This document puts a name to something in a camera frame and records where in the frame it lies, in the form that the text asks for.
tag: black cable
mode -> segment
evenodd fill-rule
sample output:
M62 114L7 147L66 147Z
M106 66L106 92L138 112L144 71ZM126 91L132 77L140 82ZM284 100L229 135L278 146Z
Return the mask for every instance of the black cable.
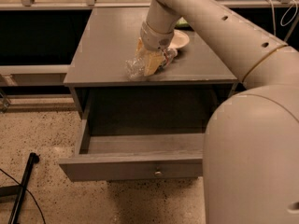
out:
M12 180L14 180L18 185L20 185L20 186L22 187L21 183L19 183L15 178L13 178L11 175L9 175L7 172L5 172L2 168L0 168L0 171L1 171L3 174L5 174L6 176L8 176L9 178L11 178ZM34 194L32 194L32 192L31 192L30 190L28 190L28 189L26 189L26 191L28 191L28 193L30 194L30 196L31 196L31 197L33 198L33 200L35 201L36 206L37 206L37 208L38 208L38 210L39 210L39 213L40 213L41 217L43 218L44 224L46 224L46 220L45 220L45 218L44 218L43 212L41 211L41 209L40 209L40 207L39 207L39 205L38 205L38 203L37 203L37 201L36 201L36 198L35 198Z

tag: drawer knob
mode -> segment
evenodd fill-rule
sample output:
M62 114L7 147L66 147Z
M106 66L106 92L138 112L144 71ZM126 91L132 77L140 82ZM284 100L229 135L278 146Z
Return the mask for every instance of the drawer knob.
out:
M163 173L161 171L156 171L155 176L163 176Z

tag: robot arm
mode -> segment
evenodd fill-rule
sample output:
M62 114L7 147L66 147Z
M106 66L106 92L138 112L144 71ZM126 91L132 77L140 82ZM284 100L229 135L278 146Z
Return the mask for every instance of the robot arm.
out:
M140 32L145 48L168 47L180 17L246 88L299 85L298 52L215 0L152 0Z
M299 53L214 0L152 0L144 47L166 48L181 16L255 88L224 102L206 128L206 223L299 223Z

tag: speckled floor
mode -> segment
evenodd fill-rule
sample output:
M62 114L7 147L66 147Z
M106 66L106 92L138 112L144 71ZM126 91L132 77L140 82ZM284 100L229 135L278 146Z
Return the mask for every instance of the speckled floor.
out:
M0 114L0 168L21 181L30 152L40 156L28 189L46 223L205 223L202 178L70 182L58 159L72 156L79 124L73 109ZM0 174L0 187L9 185L14 182ZM0 223L8 222L12 206L12 198L0 199ZM19 222L43 223L28 194Z

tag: drawer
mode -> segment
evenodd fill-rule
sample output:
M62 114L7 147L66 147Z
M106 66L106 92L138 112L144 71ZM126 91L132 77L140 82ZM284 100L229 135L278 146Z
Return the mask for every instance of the drawer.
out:
M216 104L198 87L90 89L75 154L59 164L72 181L196 178Z

